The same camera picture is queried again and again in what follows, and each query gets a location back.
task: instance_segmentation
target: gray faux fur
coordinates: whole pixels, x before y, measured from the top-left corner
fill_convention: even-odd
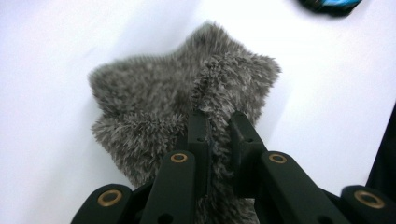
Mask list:
[[[97,68],[90,82],[103,116],[93,134],[139,187],[155,177],[177,134],[187,132],[189,111],[201,109],[215,142],[213,186],[197,202],[195,223],[257,223],[252,201],[233,196],[228,121],[239,110],[255,124],[279,71],[273,59],[251,53],[207,23],[172,54]]]

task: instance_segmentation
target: white surface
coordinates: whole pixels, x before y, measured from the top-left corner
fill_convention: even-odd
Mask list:
[[[365,183],[396,99],[395,1],[343,19],[297,0],[25,2],[0,4],[0,223],[69,223],[95,189],[130,186],[92,137],[87,75],[207,20],[282,67],[257,126],[268,149],[333,193]]]

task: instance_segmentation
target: black plastic mount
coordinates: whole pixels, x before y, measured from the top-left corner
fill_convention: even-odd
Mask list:
[[[381,152],[386,150],[389,155],[396,150],[396,146],[389,144],[396,139],[392,135],[396,130],[395,113],[394,109],[381,144],[381,148],[387,147],[382,151],[380,148],[375,163],[387,160]],[[191,112],[187,137],[178,137],[176,150],[165,155],[154,181],[134,191],[122,185],[97,189],[72,223],[192,223],[196,199],[210,192],[209,130],[204,114]],[[245,114],[232,115],[230,131],[234,194],[255,199],[260,223],[396,223],[396,204],[389,197],[394,195],[390,187],[394,182],[382,180],[395,175],[393,170],[388,173],[386,166],[371,173],[371,185],[377,189],[368,188],[369,181],[367,187],[346,187],[337,197],[316,186],[291,156],[268,151]]]

